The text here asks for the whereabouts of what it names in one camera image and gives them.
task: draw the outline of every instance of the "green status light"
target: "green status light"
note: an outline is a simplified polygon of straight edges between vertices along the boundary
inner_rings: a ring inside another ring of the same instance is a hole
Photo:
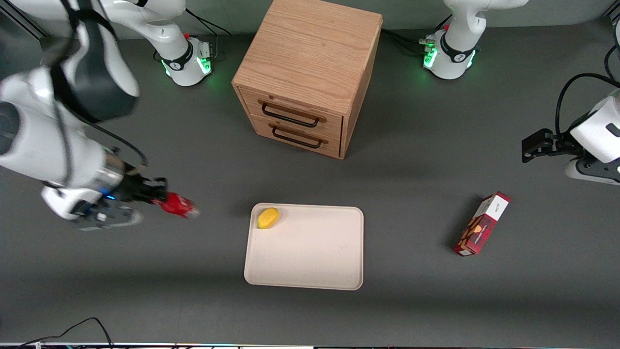
[[[475,55],[476,55],[476,50],[474,50],[474,51],[471,53],[471,58],[469,59],[469,63],[467,63],[467,67],[468,67],[468,68],[471,66],[471,63],[473,63],[473,62],[474,62],[474,56],[475,56]]]
[[[435,57],[437,57],[437,49],[433,47],[433,49],[430,50],[430,52],[428,52],[424,57],[424,66],[430,69],[435,62]]]
[[[198,62],[200,69],[202,69],[202,72],[205,75],[211,73],[211,60],[207,58],[196,57],[196,61]]]
[[[161,60],[161,65],[164,66],[164,69],[166,70],[166,75],[170,76],[170,71],[168,71],[168,67],[166,66],[166,64],[164,63],[164,60]]]

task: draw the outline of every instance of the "wall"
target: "wall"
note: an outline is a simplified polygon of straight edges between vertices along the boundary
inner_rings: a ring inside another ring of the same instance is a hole
[[[384,28],[422,29],[434,27],[450,12],[440,0],[329,0],[346,6],[378,12],[384,16]],[[526,27],[564,25],[586,22],[599,17],[613,0],[530,0],[519,9],[487,13],[490,27]],[[235,33],[255,32],[271,0],[187,0],[187,8]],[[176,23],[184,32],[206,33],[187,14]],[[68,27],[62,22],[40,20],[39,24],[54,35],[63,35]],[[121,39],[139,35],[117,26]]]

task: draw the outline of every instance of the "drawer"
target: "drawer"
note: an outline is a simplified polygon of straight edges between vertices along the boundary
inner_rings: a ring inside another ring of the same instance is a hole
[[[271,121],[260,116],[251,116],[252,125],[257,134],[311,150],[323,155],[339,158],[340,141],[329,137],[317,137],[299,129],[294,129],[282,123]]]
[[[340,140],[342,117],[293,104],[268,94],[239,88],[250,114],[263,117],[284,126],[302,130],[316,137]]]

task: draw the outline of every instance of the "wooden cabinet top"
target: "wooden cabinet top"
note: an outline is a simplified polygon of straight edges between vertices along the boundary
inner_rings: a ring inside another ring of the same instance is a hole
[[[320,0],[274,0],[233,83],[347,115],[383,17]]]

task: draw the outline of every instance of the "wooden drawer cabinet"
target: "wooden drawer cabinet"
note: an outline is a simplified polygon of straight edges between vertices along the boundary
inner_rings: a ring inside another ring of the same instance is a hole
[[[382,23],[320,0],[274,0],[232,79],[254,130],[343,159]]]

